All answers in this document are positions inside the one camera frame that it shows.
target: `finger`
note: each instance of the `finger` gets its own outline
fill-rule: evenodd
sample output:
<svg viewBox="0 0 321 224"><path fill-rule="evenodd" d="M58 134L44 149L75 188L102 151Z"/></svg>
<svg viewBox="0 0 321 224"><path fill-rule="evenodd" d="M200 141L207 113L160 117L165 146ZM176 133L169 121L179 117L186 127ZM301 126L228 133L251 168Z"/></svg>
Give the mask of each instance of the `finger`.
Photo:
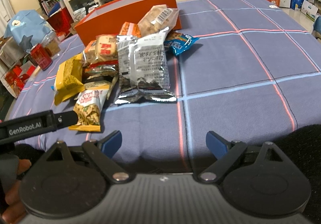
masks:
<svg viewBox="0 0 321 224"><path fill-rule="evenodd" d="M29 160L19 160L17 175L25 172L31 167L31 162Z"/></svg>
<svg viewBox="0 0 321 224"><path fill-rule="evenodd" d="M2 214L2 218L7 223L14 222L25 212L24 205L22 202L18 202L10 207L8 207L5 212Z"/></svg>
<svg viewBox="0 0 321 224"><path fill-rule="evenodd" d="M20 183L21 181L16 181L11 189L5 194L5 202L7 202L8 205L13 205L20 201L18 194Z"/></svg>
<svg viewBox="0 0 321 224"><path fill-rule="evenodd" d="M17 218L14 222L11 224L18 224L20 221L22 221L26 217L27 213L23 213L19 218Z"/></svg>

